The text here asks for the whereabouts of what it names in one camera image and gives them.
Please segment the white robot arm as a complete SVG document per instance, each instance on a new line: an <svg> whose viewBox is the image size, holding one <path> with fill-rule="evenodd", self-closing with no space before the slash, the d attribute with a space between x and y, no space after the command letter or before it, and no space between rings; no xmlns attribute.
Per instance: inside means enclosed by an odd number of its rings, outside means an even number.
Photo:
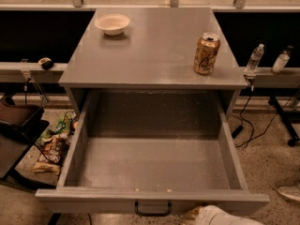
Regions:
<svg viewBox="0 0 300 225"><path fill-rule="evenodd" d="M180 225L263 225L250 218L228 214L214 206L198 206L186 212L180 219Z"/></svg>

